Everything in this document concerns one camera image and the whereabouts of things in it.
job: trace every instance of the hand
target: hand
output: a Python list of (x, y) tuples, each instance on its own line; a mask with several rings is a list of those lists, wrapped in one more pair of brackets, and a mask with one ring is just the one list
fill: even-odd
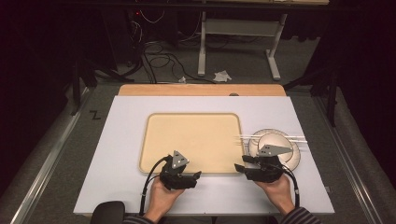
[(255, 183), (264, 190), (268, 199), (283, 216), (294, 209), (290, 194), (290, 181), (285, 175), (282, 175), (278, 180), (272, 183)]
[(144, 217), (154, 223), (158, 223), (169, 209), (171, 209), (177, 197), (184, 192), (184, 189), (169, 190), (157, 176), (151, 185), (148, 211)]

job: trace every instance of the striped sleeve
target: striped sleeve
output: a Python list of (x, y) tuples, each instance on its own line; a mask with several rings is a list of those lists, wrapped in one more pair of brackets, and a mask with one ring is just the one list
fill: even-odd
[(303, 207), (298, 207), (289, 212), (281, 224), (321, 224), (321, 221)]
[(145, 217), (130, 216), (130, 217), (126, 217), (122, 222), (122, 224), (154, 224), (154, 222), (152, 222), (151, 220)]

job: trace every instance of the rectangular tray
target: rectangular tray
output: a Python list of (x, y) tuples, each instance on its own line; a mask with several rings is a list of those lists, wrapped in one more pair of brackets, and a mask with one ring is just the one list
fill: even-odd
[[(139, 168), (149, 173), (153, 165), (174, 150), (190, 163), (184, 173), (236, 174), (234, 164), (244, 164), (241, 127), (233, 113), (154, 113), (148, 117)], [(159, 173), (164, 162), (157, 167)]]

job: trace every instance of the round plate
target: round plate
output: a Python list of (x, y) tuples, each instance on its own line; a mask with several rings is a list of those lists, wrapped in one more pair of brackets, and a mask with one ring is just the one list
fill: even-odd
[(289, 169), (294, 170), (298, 163), (300, 162), (300, 149), (298, 148), (296, 143), (290, 142), (285, 136), (288, 136), (285, 133), (282, 133), (276, 129), (263, 129), (255, 132), (253, 135), (262, 135), (259, 138), (251, 138), (248, 141), (248, 152), (250, 156), (256, 157), (259, 148), (262, 148), (264, 145), (274, 145), (279, 147), (290, 147), (292, 148), (292, 152), (278, 155), (281, 161), (284, 161)]

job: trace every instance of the black chair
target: black chair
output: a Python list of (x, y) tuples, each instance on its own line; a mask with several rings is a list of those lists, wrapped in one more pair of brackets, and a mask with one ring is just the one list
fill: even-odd
[(124, 216), (123, 202), (100, 203), (93, 211), (91, 224), (121, 224)]

